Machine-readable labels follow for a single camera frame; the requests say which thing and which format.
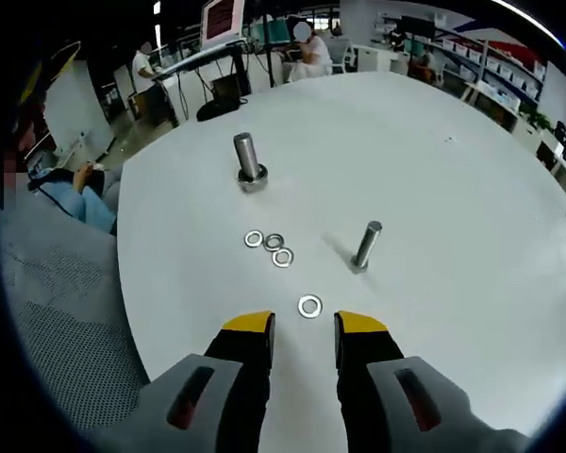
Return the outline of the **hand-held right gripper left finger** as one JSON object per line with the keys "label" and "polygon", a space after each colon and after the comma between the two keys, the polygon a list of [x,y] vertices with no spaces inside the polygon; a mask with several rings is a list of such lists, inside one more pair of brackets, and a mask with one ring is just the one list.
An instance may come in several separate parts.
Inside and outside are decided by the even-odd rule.
{"label": "hand-held right gripper left finger", "polygon": [[203,354],[190,354],[143,387],[124,420],[92,433],[97,452],[256,452],[270,397],[275,314],[226,322]]}

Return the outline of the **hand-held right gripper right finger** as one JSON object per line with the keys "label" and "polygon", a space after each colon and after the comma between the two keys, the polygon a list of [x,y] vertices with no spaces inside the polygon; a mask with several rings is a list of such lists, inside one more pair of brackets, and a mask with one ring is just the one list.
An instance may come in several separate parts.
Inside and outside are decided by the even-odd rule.
{"label": "hand-held right gripper right finger", "polygon": [[373,317],[334,315],[337,395],[351,452],[525,452],[529,440],[495,429],[469,396],[420,357],[405,356]]}

